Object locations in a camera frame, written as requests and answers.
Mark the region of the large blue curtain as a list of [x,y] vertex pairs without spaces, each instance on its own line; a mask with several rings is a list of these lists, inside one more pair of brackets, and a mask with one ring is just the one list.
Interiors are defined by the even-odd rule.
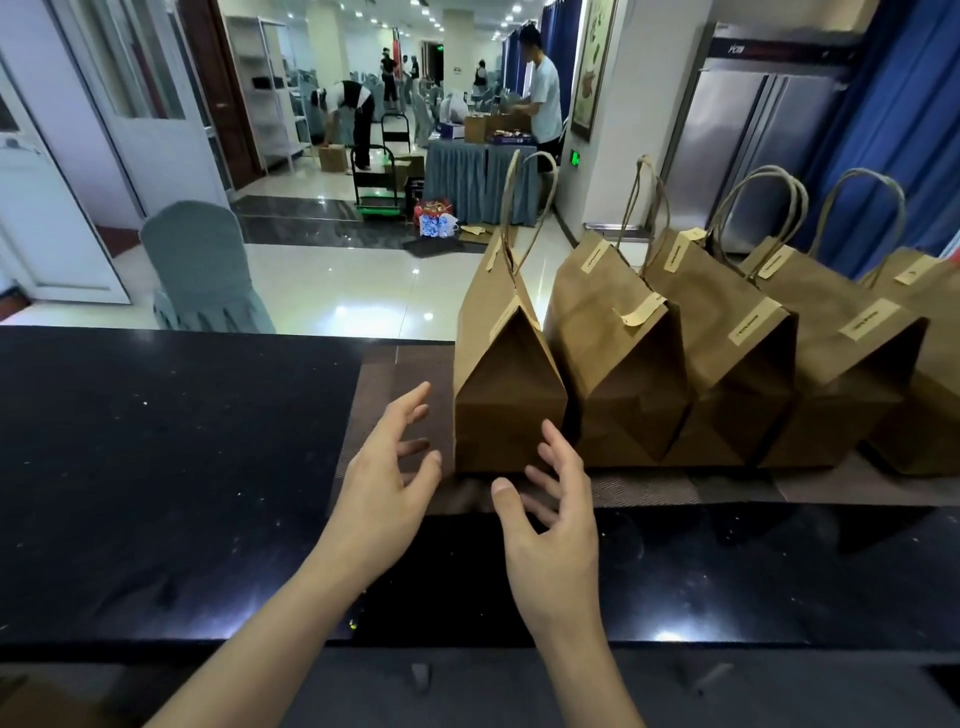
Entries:
[[960,234],[960,0],[881,0],[841,102],[798,178],[811,203],[793,243],[810,248],[817,217],[852,168],[903,189],[897,245],[933,257]]

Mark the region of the black hand truck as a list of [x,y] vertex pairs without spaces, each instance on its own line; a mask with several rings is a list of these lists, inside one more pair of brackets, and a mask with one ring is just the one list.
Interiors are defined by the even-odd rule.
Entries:
[[410,119],[405,113],[387,111],[380,120],[380,132],[383,145],[391,152],[413,153],[413,136]]

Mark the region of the person's left hand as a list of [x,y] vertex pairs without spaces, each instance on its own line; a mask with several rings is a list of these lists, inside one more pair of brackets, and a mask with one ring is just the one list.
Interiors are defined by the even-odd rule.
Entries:
[[414,477],[436,451],[402,438],[402,406],[428,406],[431,384],[392,401],[349,462],[332,514],[314,550],[323,571],[350,600],[396,564],[424,518],[414,507]]

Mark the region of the green platform cart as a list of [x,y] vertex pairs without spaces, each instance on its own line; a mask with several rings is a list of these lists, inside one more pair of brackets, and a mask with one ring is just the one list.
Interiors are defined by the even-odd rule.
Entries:
[[354,207],[362,218],[402,217],[410,214],[407,195],[410,161],[397,157],[389,147],[373,144],[367,149],[369,165],[357,164],[357,151],[349,154],[354,188]]

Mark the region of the blue and white bags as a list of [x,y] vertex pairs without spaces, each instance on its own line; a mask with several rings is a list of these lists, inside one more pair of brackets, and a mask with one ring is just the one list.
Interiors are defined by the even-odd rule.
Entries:
[[420,200],[414,206],[414,226],[421,238],[455,238],[460,231],[450,200]]

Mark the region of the person's right forearm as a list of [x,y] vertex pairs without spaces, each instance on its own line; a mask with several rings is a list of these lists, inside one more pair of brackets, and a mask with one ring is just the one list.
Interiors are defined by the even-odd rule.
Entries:
[[602,627],[549,633],[534,643],[564,728],[646,728]]

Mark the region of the framed wall picture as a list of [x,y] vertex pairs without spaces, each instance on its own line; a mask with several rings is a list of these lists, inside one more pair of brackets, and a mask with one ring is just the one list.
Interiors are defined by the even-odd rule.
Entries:
[[580,63],[572,92],[570,128],[589,141],[594,130],[607,54],[615,24],[618,0],[583,0]]

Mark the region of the table with grey-blue skirt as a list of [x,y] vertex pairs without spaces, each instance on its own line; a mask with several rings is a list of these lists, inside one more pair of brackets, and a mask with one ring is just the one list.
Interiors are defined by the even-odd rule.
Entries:
[[534,147],[432,140],[426,148],[423,199],[449,201],[461,223],[499,224],[503,188],[515,152],[520,158],[513,181],[511,224],[534,227],[541,196]]

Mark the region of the white glazed door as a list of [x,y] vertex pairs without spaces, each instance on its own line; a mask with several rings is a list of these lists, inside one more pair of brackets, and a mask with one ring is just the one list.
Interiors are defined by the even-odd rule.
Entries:
[[219,140],[178,0],[48,0],[142,213],[227,208]]

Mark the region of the person's right hand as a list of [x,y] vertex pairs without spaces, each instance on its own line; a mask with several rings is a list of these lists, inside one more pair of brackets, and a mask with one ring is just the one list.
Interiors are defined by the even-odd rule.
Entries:
[[598,591],[599,535],[592,481],[558,427],[541,424],[536,451],[563,488],[561,512],[526,512],[535,535],[505,541],[515,605],[531,636],[602,627]]

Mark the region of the white metal shelf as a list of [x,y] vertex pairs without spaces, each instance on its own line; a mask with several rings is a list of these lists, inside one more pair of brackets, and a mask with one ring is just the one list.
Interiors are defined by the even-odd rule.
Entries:
[[290,26],[261,15],[223,17],[258,160],[266,174],[292,169],[310,125]]

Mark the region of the dark brown wooden door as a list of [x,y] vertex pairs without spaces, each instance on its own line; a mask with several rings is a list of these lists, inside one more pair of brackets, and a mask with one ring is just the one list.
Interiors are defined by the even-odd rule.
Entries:
[[263,176],[219,0],[176,0],[225,168],[239,192]]

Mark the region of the stainless steel refrigerator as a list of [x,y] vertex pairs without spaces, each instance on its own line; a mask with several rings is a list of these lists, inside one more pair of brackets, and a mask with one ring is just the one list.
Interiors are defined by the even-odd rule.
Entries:
[[732,189],[762,166],[803,176],[862,43],[853,30],[708,23],[660,173],[670,227],[706,229]]

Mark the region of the grey covered chair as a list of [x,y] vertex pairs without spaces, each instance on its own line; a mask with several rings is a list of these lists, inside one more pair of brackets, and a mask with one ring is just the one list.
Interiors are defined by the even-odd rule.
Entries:
[[151,215],[139,240],[159,282],[152,312],[162,331],[275,334],[255,290],[234,213],[180,200]]

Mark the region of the person's left forearm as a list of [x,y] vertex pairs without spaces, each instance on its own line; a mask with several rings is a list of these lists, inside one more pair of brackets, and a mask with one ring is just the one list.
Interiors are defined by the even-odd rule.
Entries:
[[279,728],[332,630],[380,575],[311,556],[143,728]]

